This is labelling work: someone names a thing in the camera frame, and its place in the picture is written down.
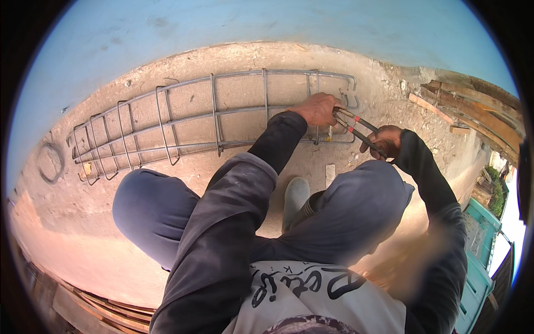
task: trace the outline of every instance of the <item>dirt ground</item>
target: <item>dirt ground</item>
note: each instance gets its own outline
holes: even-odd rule
[[[103,177],[93,186],[81,182],[78,173],[80,165],[72,160],[72,139],[67,146],[66,139],[75,125],[84,123],[89,116],[103,112],[118,100],[126,100],[153,91],[158,85],[203,77],[210,73],[220,74],[251,69],[319,69],[320,71],[350,74],[357,78],[355,92],[347,90],[347,83],[336,78],[320,79],[320,90],[342,97],[348,95],[349,105],[356,106],[353,96],[359,101],[354,113],[375,126],[393,124],[415,131],[432,150],[438,167],[449,181],[459,202],[466,203],[470,189],[482,166],[489,159],[488,152],[481,150],[481,142],[471,131],[467,135],[454,135],[449,125],[437,115],[413,105],[408,101],[409,92],[417,91],[419,83],[433,79],[431,69],[416,69],[416,75],[406,77],[403,69],[369,59],[362,55],[329,48],[326,46],[294,43],[245,43],[229,44],[193,50],[181,55],[161,59],[137,68],[117,80],[104,85],[84,102],[70,111],[58,122],[36,147],[18,180],[16,193],[11,199],[12,226],[22,249],[44,270],[54,274],[80,289],[99,296],[134,304],[157,307],[162,298],[167,272],[140,249],[129,242],[113,223],[111,208],[117,186],[127,172],[121,172],[111,181]],[[311,77],[311,92],[316,89],[315,78]],[[269,104],[294,104],[307,96],[305,76],[268,76]],[[218,110],[235,107],[262,106],[263,79],[261,76],[247,76],[220,79],[216,82]],[[163,94],[159,95],[163,122],[165,114]],[[157,125],[154,97],[151,96],[132,104],[133,128],[135,130]],[[209,82],[198,83],[173,90],[169,93],[172,119],[211,112]],[[118,119],[110,114],[108,127],[110,136],[120,133]],[[224,140],[254,140],[265,128],[263,112],[241,113],[221,117]],[[124,132],[132,127],[122,120]],[[101,120],[95,121],[97,138],[102,138]],[[170,144],[172,135],[166,129]],[[175,127],[178,142],[213,142],[214,124],[211,118],[181,123]],[[334,139],[347,140],[350,135],[337,135]],[[87,149],[88,140],[77,137],[80,150]],[[45,175],[54,175],[60,169],[60,157],[39,148],[45,142],[59,148],[64,159],[64,170],[56,184],[49,185],[41,178],[38,167]],[[140,149],[161,147],[161,132],[151,131],[138,138]],[[258,234],[265,237],[280,235],[281,217],[284,206],[284,191],[294,176],[308,178],[311,192],[325,188],[325,166],[335,164],[337,174],[352,170],[362,162],[371,159],[368,153],[358,151],[360,142],[354,144],[300,144],[286,168],[280,174],[271,206]],[[134,150],[134,142],[127,139],[128,150]],[[113,145],[115,153],[121,146]],[[171,176],[181,178],[193,191],[202,196],[208,181],[217,168],[234,154],[246,151],[248,147],[225,150],[221,157],[216,152],[182,157],[175,166],[168,161],[147,166]],[[100,153],[108,155],[109,148]],[[164,151],[156,155],[145,154],[143,159],[165,157]],[[138,163],[131,156],[132,164]],[[120,168],[128,165],[124,157],[117,160]],[[112,160],[104,163],[107,170],[114,168]],[[92,172],[101,167],[91,164]],[[413,180],[399,171],[407,182]],[[395,234],[382,243],[373,255],[361,259],[354,267],[361,273],[372,269],[376,263],[387,258],[398,249],[398,245],[426,231],[428,218],[424,203],[414,193],[409,207]]]

